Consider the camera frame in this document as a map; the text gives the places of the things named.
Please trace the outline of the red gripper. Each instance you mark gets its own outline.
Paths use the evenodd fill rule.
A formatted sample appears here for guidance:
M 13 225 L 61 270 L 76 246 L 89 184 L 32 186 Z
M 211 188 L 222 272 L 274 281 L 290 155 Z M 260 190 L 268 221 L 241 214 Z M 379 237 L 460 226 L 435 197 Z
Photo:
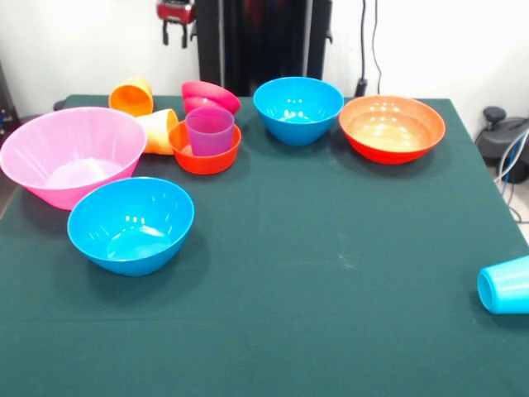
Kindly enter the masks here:
M 162 41 L 164 45 L 169 44 L 168 25 L 169 22 L 181 23 L 183 30 L 181 46 L 188 48 L 188 25 L 195 19 L 195 3 L 192 1 L 157 1 L 156 13 L 163 21 Z

